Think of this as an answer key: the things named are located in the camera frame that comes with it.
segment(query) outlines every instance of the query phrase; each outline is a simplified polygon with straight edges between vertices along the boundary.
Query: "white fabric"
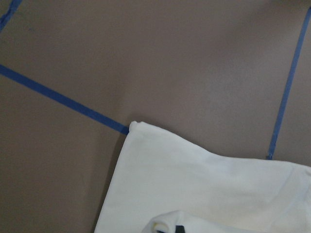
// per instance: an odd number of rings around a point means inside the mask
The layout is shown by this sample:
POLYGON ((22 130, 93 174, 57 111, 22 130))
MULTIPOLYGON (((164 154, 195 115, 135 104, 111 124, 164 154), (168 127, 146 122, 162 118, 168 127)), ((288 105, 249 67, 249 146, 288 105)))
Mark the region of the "white fabric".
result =
POLYGON ((184 226, 186 233, 263 233, 224 226, 183 211, 173 211, 154 217, 142 233, 157 233, 157 231, 175 233, 176 226, 184 226))
POLYGON ((132 122, 95 232, 139 233, 175 210, 238 229, 311 233, 311 168, 219 156, 132 122))

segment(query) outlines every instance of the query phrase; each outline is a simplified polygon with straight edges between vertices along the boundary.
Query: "blue line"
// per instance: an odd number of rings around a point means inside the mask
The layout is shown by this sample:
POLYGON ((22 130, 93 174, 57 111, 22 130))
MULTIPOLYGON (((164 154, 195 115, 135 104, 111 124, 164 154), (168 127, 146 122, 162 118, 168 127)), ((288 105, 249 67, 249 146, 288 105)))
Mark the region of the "blue line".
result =
POLYGON ((0 18, 0 32, 5 27, 5 25, 9 22, 11 17, 14 15, 15 11, 17 10, 18 6, 21 4, 22 0, 12 0, 9 6, 8 11, 1 16, 0 18))
POLYGON ((302 24, 302 28, 301 28, 299 39, 298 39, 298 42, 297 42, 296 50, 295 50, 295 53, 294 53, 291 69, 290 69, 290 72, 288 74, 287 82, 286 82, 286 85, 285 85, 285 90, 284 90, 284 93, 283 93, 281 105, 280 105, 280 108, 279 108, 279 111, 278 111, 278 115, 277 115, 277 118, 276 118, 276 124, 274 126, 274 130, 273 130, 273 134, 272 134, 272 138, 271 138, 271 142, 270 142, 270 146, 269 146, 269 150, 268 150, 268 156, 266 157, 266 159, 269 159, 269 160, 273 159, 273 154, 274 154, 274 151, 276 149, 277 136, 278 136, 278 134, 280 132, 280 128, 281 128, 281 124, 282 124, 282 120, 283 120, 283 116, 284 116, 284 112, 285 112, 288 96, 290 94, 290 90, 291 90, 291 86, 292 86, 292 83, 293 83, 295 71, 296 71, 296 68, 297 68, 298 59, 299 59, 299 56, 300 56, 303 40, 304 40, 304 37, 306 35, 306 31, 307 31, 307 27, 308 27, 308 23, 309 23, 310 17, 311 17, 311 7, 308 9, 306 17, 305 17, 305 20, 304 20, 304 22, 302 24))
POLYGON ((51 98, 52 100, 55 100, 65 106, 67 106, 68 108, 71 108, 89 118, 92 118, 95 121, 98 121, 120 133, 123 133, 125 135, 128 134, 129 129, 128 127, 88 108, 85 107, 84 105, 69 99, 66 96, 63 96, 62 94, 57 93, 56 91, 53 91, 52 89, 49 89, 48 87, 41 85, 19 73, 16 73, 15 71, 4 67, 3 65, 0 65, 0 74, 4 75, 5 77, 20 83, 30 89, 32 89, 33 91, 36 91, 46 97, 51 98))

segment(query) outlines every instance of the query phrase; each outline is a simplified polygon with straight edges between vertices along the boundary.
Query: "blue painter's tape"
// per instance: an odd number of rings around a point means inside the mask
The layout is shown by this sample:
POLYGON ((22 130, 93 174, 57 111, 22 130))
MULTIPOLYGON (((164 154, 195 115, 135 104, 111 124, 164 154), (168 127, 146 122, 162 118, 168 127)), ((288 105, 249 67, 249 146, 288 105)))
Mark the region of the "blue painter's tape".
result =
POLYGON ((71 108, 89 118, 92 118, 95 121, 98 121, 120 133, 123 133, 125 135, 127 135, 129 133, 129 128, 88 108, 85 107, 84 105, 69 99, 66 96, 63 96, 62 94, 57 93, 56 91, 53 91, 52 89, 49 89, 48 87, 41 85, 19 73, 16 73, 15 71, 4 67, 2 65, 0 65, 0 74, 2 74, 3 76, 17 82, 20 83, 46 97, 51 98, 52 100, 55 100, 65 106, 67 106, 68 108, 71 108))
POLYGON ((22 0, 12 0, 7 12, 1 16, 0 18, 0 32, 14 15, 15 11, 17 10, 18 6, 21 4, 22 0))
POLYGON ((276 124, 274 126, 274 130, 273 130, 273 134, 272 134, 272 138, 271 138, 271 142, 270 142, 270 146, 269 146, 269 150, 268 150, 268 156, 266 157, 266 159, 269 159, 269 160, 273 159, 273 154, 274 154, 274 151, 276 149, 277 137, 278 137, 278 134, 280 132, 280 128, 281 128, 281 124, 282 124, 282 120, 283 120, 283 116, 284 116, 284 112, 285 112, 288 96, 290 94, 290 90, 291 90, 291 86, 292 86, 292 83, 293 83, 295 71, 296 71, 296 68, 297 68, 297 63, 298 63, 298 59, 299 59, 299 56, 300 56, 303 40, 304 40, 305 35, 306 35, 306 31, 307 31, 307 27, 308 27, 310 18, 311 18, 311 7, 308 9, 306 17, 305 17, 305 20, 304 20, 304 22, 302 24, 302 28, 301 28, 299 39, 298 39, 298 42, 297 42, 296 50, 295 50, 295 53, 294 53, 291 69, 290 69, 290 72, 288 74, 287 82, 286 82, 286 85, 285 85, 285 90, 284 90, 284 93, 283 93, 281 105, 280 105, 280 108, 279 108, 279 111, 278 111, 278 115, 277 115, 277 118, 276 118, 276 124))

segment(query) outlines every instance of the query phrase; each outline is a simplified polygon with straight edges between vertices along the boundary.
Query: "brown surface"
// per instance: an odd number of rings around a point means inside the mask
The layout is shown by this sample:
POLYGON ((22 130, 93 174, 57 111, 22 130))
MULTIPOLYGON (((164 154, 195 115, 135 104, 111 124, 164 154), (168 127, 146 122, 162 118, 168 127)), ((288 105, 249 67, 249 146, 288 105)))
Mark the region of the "brown surface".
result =
MULTIPOLYGON (((308 4, 28 0, 0 64, 122 124, 264 158, 308 4)), ((310 64, 309 28, 275 153, 309 166, 310 64)), ((0 232, 91 232, 125 136, 0 82, 0 232)))

